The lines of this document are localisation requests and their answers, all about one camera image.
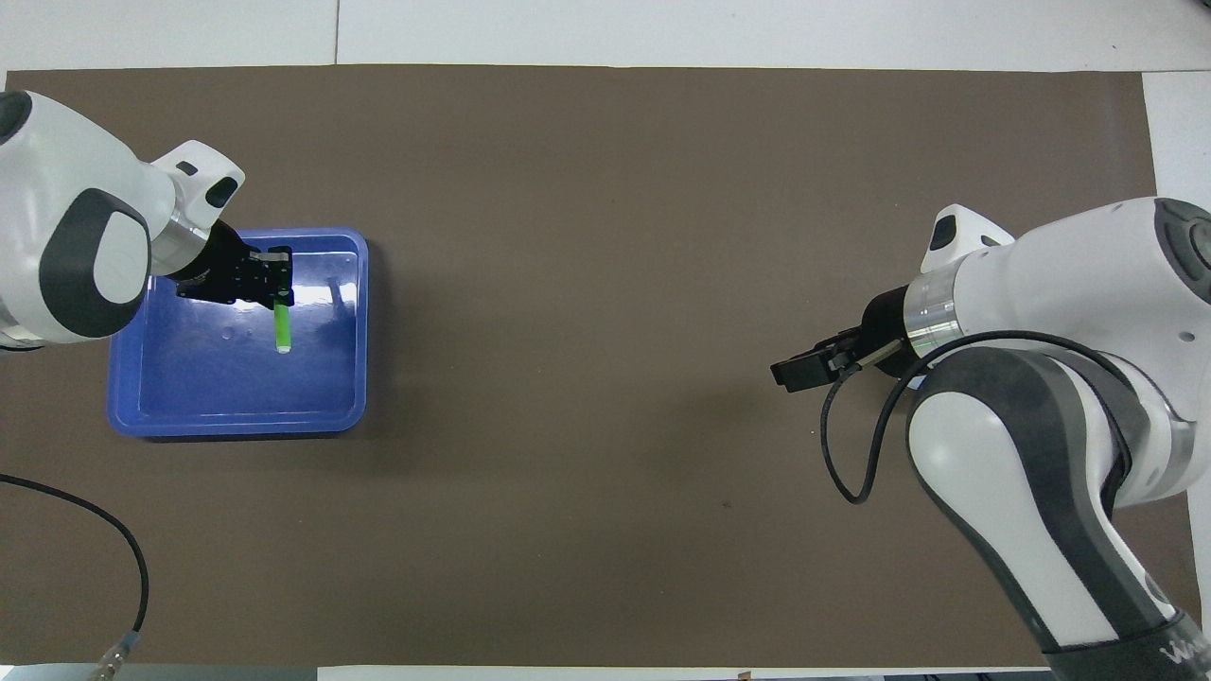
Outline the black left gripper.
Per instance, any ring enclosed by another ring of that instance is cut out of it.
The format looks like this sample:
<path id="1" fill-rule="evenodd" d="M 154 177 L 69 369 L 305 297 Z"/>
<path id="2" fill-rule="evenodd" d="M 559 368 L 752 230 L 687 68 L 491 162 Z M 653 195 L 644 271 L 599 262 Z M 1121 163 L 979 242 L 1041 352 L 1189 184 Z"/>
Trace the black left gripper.
<path id="1" fill-rule="evenodd" d="M 199 254 L 174 271 L 179 298 L 233 305 L 236 301 L 275 309 L 294 307 L 293 251 L 272 246 L 265 251 L 246 244 L 237 230 L 216 221 Z"/>

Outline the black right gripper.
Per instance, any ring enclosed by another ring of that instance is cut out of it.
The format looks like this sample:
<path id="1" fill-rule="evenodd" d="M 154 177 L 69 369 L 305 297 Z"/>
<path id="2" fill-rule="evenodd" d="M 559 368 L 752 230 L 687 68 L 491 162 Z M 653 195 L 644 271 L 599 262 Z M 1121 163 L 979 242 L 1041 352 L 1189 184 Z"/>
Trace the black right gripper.
<path id="1" fill-rule="evenodd" d="M 890 344 L 895 345 L 893 351 L 873 366 L 883 374 L 900 378 L 916 362 L 916 353 L 903 327 L 907 290 L 908 286 L 886 290 L 869 299 L 859 326 L 817 340 L 813 349 L 770 365 L 775 383 L 787 393 L 813 391 L 817 387 L 836 384 L 844 376 L 853 374 L 853 367 L 844 367 L 854 364 L 855 357 L 863 360 Z"/>

